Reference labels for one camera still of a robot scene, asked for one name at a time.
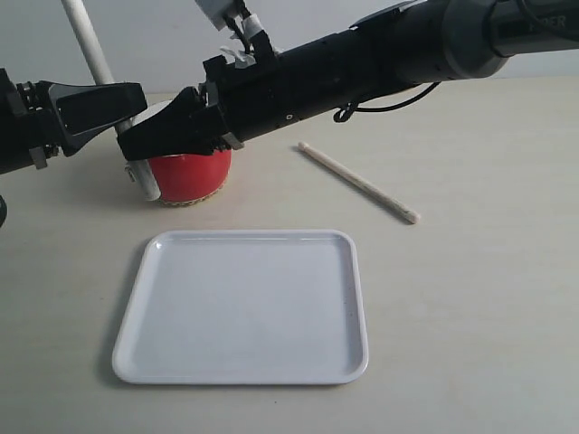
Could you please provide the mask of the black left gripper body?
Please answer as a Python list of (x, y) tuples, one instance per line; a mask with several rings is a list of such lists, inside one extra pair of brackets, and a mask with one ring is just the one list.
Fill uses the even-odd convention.
[(36, 83), (14, 84), (1, 69), (1, 174), (47, 167), (59, 154), (55, 117)]

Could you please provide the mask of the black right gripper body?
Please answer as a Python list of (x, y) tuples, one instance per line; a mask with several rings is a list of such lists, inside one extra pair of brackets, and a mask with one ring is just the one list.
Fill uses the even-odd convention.
[(198, 112), (200, 149), (239, 148), (245, 141), (353, 100), (353, 32), (346, 30), (276, 53), (269, 36), (253, 38), (253, 65), (224, 56), (204, 62), (206, 106)]

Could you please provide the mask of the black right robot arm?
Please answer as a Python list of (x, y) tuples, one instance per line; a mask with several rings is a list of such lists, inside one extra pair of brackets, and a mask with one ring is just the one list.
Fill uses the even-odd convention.
[(288, 51), (251, 18), (247, 64), (217, 56), (206, 80), (119, 136), (129, 161), (237, 149), (325, 112), (337, 123), (370, 101), (451, 80), (487, 78), (518, 54), (573, 50), (575, 1), (405, 1)]

